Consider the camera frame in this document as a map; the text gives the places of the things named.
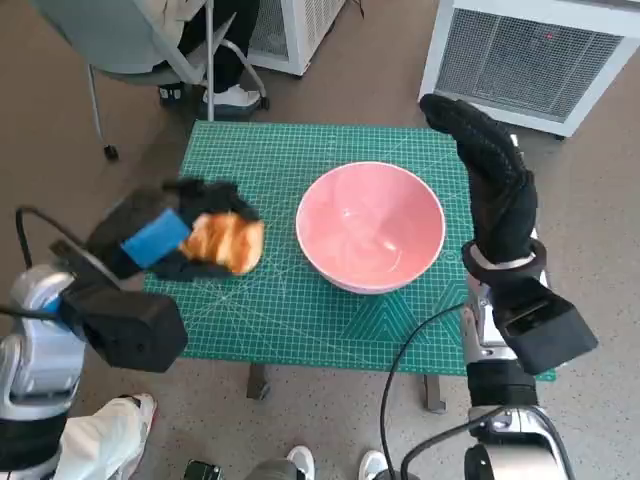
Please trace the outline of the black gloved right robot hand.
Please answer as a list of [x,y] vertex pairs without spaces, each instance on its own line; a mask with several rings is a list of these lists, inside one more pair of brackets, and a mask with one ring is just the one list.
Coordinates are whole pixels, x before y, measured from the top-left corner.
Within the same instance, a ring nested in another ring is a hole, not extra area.
[[530,256],[535,180],[507,130],[462,100],[426,94],[419,106],[430,128],[456,142],[468,172],[474,242],[481,254],[492,264]]

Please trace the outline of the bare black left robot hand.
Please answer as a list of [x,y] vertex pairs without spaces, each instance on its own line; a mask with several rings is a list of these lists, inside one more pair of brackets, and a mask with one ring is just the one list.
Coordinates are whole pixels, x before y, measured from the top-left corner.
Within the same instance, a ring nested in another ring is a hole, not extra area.
[[259,263],[265,223],[230,181],[167,181],[134,190],[116,246],[140,271],[172,281],[243,276]]

